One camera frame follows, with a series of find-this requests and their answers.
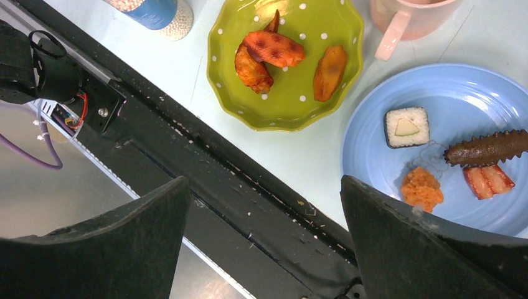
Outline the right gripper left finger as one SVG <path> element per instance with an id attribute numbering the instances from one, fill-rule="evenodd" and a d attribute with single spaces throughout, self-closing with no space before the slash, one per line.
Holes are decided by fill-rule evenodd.
<path id="1" fill-rule="evenodd" d="M 187 213 L 178 177 L 97 217 L 1 240 L 2 298 L 168 298 Z"/>

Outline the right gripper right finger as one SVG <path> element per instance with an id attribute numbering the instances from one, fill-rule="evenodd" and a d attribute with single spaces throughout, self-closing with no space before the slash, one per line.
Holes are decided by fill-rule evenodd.
<path id="1" fill-rule="evenodd" d="M 527 240 L 473 229 L 353 178 L 341 201 L 368 298 L 526 298 Z"/>

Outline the tall jar blue label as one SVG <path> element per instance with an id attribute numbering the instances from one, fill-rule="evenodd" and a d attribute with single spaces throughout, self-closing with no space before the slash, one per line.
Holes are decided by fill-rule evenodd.
<path id="1" fill-rule="evenodd" d="M 171 41 L 184 38 L 192 29 L 194 13 L 182 0 L 106 0 L 143 27 Z"/>

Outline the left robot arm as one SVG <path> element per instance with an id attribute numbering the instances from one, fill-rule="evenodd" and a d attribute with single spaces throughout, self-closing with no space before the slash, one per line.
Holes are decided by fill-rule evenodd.
<path id="1" fill-rule="evenodd" d="M 1 100 L 22 105 L 37 99 L 71 103 L 84 94 L 82 71 L 52 34 L 24 34 L 1 21 Z"/>

